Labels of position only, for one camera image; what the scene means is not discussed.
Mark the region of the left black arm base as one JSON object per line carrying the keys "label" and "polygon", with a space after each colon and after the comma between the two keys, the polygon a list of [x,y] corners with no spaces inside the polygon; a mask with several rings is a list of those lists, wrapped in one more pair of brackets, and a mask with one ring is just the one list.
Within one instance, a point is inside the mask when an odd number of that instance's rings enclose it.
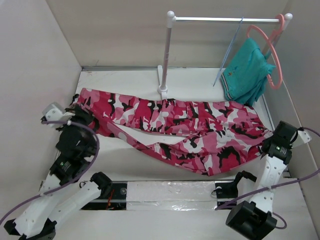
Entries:
{"label": "left black arm base", "polygon": [[124,211],[127,209],[126,181],[116,181],[112,184],[107,196],[99,197],[81,208],[84,211]]}

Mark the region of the blue wire hanger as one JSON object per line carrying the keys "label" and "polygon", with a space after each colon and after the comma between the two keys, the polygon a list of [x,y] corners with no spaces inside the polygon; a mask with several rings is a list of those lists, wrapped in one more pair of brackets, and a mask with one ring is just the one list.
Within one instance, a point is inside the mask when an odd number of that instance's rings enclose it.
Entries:
{"label": "blue wire hanger", "polygon": [[230,51],[231,51],[231,49],[232,49],[232,47],[233,47],[233,44],[234,44],[234,42],[235,42],[235,40],[236,40],[236,38],[237,38],[237,35],[238,35],[239,30],[240,30],[240,28],[241,28],[241,25],[242,25],[242,23],[243,23],[243,19],[244,19],[244,17],[241,18],[241,20],[240,20],[240,22],[239,22],[239,25],[238,25],[238,27],[237,27],[237,29],[236,29],[236,31],[235,31],[235,34],[234,34],[232,40],[230,41],[230,43],[229,43],[229,45],[228,45],[228,48],[227,48],[227,50],[226,50],[226,52],[225,52],[225,55],[224,55],[224,57],[223,57],[223,60],[222,60],[222,62],[221,62],[219,71],[218,71],[218,73],[217,73],[217,75],[216,75],[216,77],[215,77],[215,80],[214,80],[214,82],[213,82],[213,85],[212,85],[213,87],[216,85],[218,79],[219,79],[219,78],[221,77],[221,75],[222,75],[222,70],[223,70],[223,68],[224,68],[224,65],[225,65],[227,59],[228,59],[228,56],[229,56]]}

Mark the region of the pink camouflage trousers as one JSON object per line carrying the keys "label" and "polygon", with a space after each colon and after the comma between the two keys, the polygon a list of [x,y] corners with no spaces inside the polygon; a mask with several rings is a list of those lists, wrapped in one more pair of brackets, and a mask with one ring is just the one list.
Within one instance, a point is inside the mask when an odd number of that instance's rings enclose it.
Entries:
{"label": "pink camouflage trousers", "polygon": [[[148,100],[83,88],[73,104],[93,116],[90,127],[118,138],[166,164],[204,176],[229,172],[262,154],[272,136],[256,111],[234,101]],[[143,144],[123,127],[180,137],[168,144]]]}

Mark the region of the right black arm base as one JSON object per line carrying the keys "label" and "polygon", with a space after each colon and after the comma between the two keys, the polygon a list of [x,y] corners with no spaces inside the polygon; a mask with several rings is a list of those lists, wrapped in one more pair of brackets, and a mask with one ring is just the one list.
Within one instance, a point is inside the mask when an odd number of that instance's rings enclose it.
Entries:
{"label": "right black arm base", "polygon": [[238,197],[239,191],[237,183],[234,183],[233,181],[215,181],[214,185],[215,187],[211,192],[211,196],[216,198],[216,206],[214,207],[215,210],[217,207],[222,206],[226,202]]}

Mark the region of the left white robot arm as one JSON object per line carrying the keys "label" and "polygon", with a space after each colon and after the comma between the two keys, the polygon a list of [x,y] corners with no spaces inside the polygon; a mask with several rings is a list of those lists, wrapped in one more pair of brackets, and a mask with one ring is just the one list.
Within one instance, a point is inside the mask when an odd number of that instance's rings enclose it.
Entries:
{"label": "left white robot arm", "polygon": [[12,208],[0,222],[9,235],[21,240],[51,240],[56,230],[74,212],[96,198],[107,198],[112,191],[112,180],[103,172],[90,180],[72,197],[61,202],[70,187],[95,162],[100,141],[89,125],[94,116],[83,110],[49,110],[41,118],[60,132],[56,148],[59,156],[49,169],[39,193]]}

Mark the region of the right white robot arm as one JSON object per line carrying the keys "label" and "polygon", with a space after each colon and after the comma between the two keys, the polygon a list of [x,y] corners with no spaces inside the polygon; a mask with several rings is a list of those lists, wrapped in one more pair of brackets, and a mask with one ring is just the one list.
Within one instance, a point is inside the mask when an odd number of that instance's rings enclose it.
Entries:
{"label": "right white robot arm", "polygon": [[255,181],[243,179],[231,184],[231,191],[237,197],[225,224],[248,240],[262,240],[276,228],[277,219],[272,215],[275,189],[282,173],[292,158],[293,139],[298,129],[280,121],[273,135],[263,141],[262,156]]}

